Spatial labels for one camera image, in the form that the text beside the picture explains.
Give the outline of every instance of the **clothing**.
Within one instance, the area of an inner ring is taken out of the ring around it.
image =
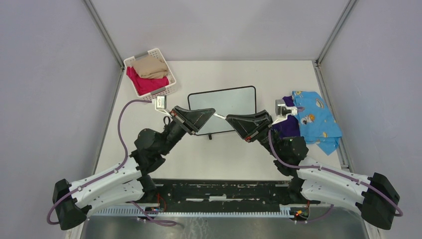
[[[284,96],[283,100],[286,103],[286,106],[295,106],[292,96]],[[280,133],[280,138],[301,136],[299,121],[294,116],[287,116],[287,120],[273,125],[273,129]]]
[[[317,92],[293,91],[292,95],[295,106],[304,108],[296,116],[301,136],[330,155],[338,148],[342,133],[326,103]]]
[[[132,62],[132,67],[138,76],[144,79],[164,78],[169,70],[164,60],[159,60],[150,55]]]
[[[138,76],[133,67],[128,67],[126,75],[132,80],[138,94],[145,95],[169,84],[167,77],[161,79],[144,79]]]

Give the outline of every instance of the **white wall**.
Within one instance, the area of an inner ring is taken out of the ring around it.
[[[422,1],[361,0],[322,63],[355,169],[385,174],[404,217],[390,239],[421,238]]]
[[[91,173],[118,65],[80,0],[2,0],[0,32],[0,235],[60,239],[54,183]]]
[[[92,0],[123,58],[316,59],[348,0]]]

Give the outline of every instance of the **beige cloth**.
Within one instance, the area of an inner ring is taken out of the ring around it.
[[[134,61],[132,67],[139,77],[146,79],[164,78],[169,70],[164,60],[159,60],[150,55]]]

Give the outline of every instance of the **laundry basket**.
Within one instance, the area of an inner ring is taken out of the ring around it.
[[[132,62],[134,62],[137,59],[139,59],[141,57],[144,57],[146,55],[150,55],[150,56],[153,56],[153,57],[155,57],[157,59],[163,59],[164,60],[164,63],[166,63],[167,68],[169,68],[169,73],[167,74],[167,79],[169,80],[169,84],[166,85],[166,86],[164,86],[164,87],[161,87],[160,89],[157,89],[157,90],[155,90],[153,92],[150,92],[150,93],[147,93],[147,94],[144,94],[144,95],[139,95],[138,94],[138,91],[135,88],[135,85],[132,82],[132,86],[133,86],[133,89],[136,92],[136,95],[139,98],[141,98],[142,100],[152,100],[152,99],[155,99],[157,96],[166,96],[166,95],[169,95],[169,94],[175,92],[176,91],[176,87],[177,87],[176,86],[176,78],[174,78],[174,75],[171,72],[171,69],[170,69],[169,65],[167,64],[167,61],[164,59],[164,56],[161,54],[161,51],[158,48],[154,48],[152,50],[149,50],[146,53],[141,53],[139,55],[132,56],[132,57],[129,57],[129,58],[125,59],[125,61],[124,61],[124,70],[125,70],[125,73],[124,74],[126,75],[127,67],[132,66]]]

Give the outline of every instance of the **gray floor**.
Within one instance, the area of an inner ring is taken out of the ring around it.
[[[312,208],[311,218],[326,208]],[[322,221],[295,225],[285,218],[161,218],[178,222],[175,227],[139,223],[134,218],[91,217],[82,239],[367,239],[360,216],[335,208]]]

